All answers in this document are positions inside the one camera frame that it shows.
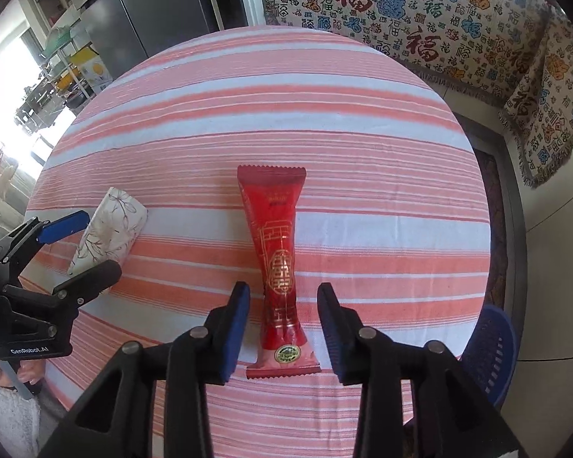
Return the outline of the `pink striped tablecloth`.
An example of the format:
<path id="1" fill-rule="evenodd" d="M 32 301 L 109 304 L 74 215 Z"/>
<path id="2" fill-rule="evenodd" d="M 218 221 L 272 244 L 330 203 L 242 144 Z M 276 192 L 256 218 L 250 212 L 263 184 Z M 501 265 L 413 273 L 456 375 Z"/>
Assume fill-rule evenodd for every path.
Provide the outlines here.
<path id="1" fill-rule="evenodd" d="M 360 391 L 332 373 L 321 284 L 397 342 L 461 353 L 490 272 L 486 191 L 450 107 L 319 30 L 221 31 L 115 80 L 52 150 L 28 213 L 101 208 L 147 220 L 48 387 L 73 404 L 124 342 L 175 339 L 243 281 L 238 366 L 208 390 L 219 457 L 352 455 Z"/>

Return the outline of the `hexagon patterned floor mat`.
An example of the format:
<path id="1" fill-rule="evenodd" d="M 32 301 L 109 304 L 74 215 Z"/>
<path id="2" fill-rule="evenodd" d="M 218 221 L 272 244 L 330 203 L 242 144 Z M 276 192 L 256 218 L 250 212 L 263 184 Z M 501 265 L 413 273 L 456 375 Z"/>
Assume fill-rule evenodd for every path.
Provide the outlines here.
<path id="1" fill-rule="evenodd" d="M 508 268 L 507 237 L 503 197 L 495 157 L 481 150 L 474 150 L 486 190 L 490 215 L 490 272 L 487 277 L 484 303 L 503 309 L 505 303 Z"/>

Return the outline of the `patterned fu character blanket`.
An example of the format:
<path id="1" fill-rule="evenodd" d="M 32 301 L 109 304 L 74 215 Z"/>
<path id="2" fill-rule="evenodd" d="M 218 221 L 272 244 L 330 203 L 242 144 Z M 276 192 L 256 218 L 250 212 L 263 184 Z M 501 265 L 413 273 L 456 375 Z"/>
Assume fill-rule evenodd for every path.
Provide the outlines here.
<path id="1" fill-rule="evenodd" d="M 501 106 L 551 16 L 547 0 L 264 0 L 270 24 L 363 42 L 425 80 Z"/>

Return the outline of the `long red snack wrapper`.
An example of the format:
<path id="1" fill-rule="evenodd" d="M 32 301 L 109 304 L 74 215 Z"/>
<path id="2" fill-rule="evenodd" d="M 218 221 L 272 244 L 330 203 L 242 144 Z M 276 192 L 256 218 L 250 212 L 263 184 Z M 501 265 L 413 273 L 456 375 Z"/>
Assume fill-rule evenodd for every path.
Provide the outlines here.
<path id="1" fill-rule="evenodd" d="M 263 279 L 263 308 L 256 363 L 249 379 L 321 371 L 297 308 L 296 206 L 306 170 L 292 166 L 239 166 L 237 179 Z"/>

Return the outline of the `metal storage rack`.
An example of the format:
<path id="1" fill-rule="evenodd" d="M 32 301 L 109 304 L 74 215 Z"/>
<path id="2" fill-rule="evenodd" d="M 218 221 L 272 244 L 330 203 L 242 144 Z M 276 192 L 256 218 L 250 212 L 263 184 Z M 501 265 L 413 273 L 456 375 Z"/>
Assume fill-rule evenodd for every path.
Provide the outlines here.
<path id="1" fill-rule="evenodd" d="M 79 112 L 112 82 L 112 75 L 87 33 L 76 26 L 55 27 L 46 48 L 28 30 L 22 42 L 39 67 L 38 82 L 24 89 L 15 123 L 28 134 L 51 127 L 62 110 Z"/>

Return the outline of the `blue plastic trash basket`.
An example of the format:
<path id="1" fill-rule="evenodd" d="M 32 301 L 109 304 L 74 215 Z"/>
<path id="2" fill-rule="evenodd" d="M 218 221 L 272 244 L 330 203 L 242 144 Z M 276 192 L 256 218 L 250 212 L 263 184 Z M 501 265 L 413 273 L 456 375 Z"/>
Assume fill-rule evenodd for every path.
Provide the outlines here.
<path id="1" fill-rule="evenodd" d="M 504 401 L 516 360 L 518 340 L 508 315 L 495 305 L 484 304 L 461 364 L 494 407 Z"/>

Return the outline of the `grey refrigerator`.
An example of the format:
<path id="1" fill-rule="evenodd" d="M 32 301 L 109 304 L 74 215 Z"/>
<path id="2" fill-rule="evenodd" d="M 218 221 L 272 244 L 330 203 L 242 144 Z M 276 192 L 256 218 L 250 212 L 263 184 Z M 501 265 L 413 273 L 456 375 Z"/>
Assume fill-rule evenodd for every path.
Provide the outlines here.
<path id="1" fill-rule="evenodd" d="M 218 29 L 211 0 L 72 0 L 115 79 L 181 42 Z"/>

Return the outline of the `white floral tissue pack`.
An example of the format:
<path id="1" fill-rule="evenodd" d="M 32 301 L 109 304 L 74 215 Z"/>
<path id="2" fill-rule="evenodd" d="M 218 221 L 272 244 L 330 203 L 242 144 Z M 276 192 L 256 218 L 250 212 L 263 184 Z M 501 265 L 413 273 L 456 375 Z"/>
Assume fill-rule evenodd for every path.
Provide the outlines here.
<path id="1" fill-rule="evenodd" d="M 77 275 L 107 260 L 123 266 L 147 219 L 148 209 L 135 197 L 110 187 L 83 232 L 67 274 Z"/>

